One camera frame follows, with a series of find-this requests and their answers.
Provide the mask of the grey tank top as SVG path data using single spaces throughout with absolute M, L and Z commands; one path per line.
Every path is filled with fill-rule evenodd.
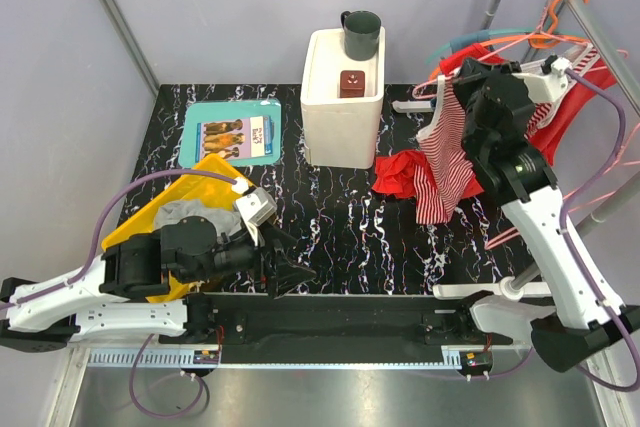
M 161 206 L 153 220 L 153 229 L 177 224 L 187 217 L 204 218 L 216 228 L 218 234 L 227 236 L 238 233 L 242 228 L 242 219 L 238 212 L 207 207 L 200 199 L 193 199 L 172 201 Z

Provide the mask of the red white striped tank top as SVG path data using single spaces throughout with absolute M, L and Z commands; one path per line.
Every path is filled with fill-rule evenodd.
M 484 45 L 475 43 L 440 62 L 434 117 L 416 135 L 419 150 L 425 156 L 425 164 L 415 168 L 413 178 L 416 222 L 421 225 L 449 222 L 460 200 L 483 192 L 461 146 L 464 112 L 449 78 L 467 57 L 490 64 L 505 61 L 491 55 Z M 560 101 L 536 105 L 526 136 L 550 164 L 554 163 L 567 129 L 594 96 L 593 91 L 571 79 L 569 90 Z

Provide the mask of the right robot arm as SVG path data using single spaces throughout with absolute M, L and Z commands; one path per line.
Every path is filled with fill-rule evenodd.
M 639 309 L 604 279 L 568 217 L 557 178 L 526 138 L 536 107 L 555 103 L 579 76 L 553 56 L 536 73 L 516 62 L 466 58 L 452 80 L 465 112 L 461 146 L 485 193 L 518 230 L 546 282 L 550 306 L 522 302 L 508 283 L 464 298 L 454 331 L 466 343 L 499 334 L 531 345 L 548 367 L 565 372 L 639 328 Z

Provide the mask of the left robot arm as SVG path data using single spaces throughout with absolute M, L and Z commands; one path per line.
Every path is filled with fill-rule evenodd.
M 258 273 L 272 298 L 313 280 L 315 271 L 286 253 L 290 236 L 265 224 L 255 241 L 247 228 L 231 236 L 209 220 L 191 216 L 151 233 L 131 236 L 96 257 L 88 270 L 34 283 L 8 278 L 1 299 L 9 303 L 1 321 L 1 344 L 45 353 L 87 340 L 158 336 L 164 344 L 206 344 L 222 334 L 212 299 L 191 293 L 165 297 L 171 280 L 208 282 L 240 271 Z

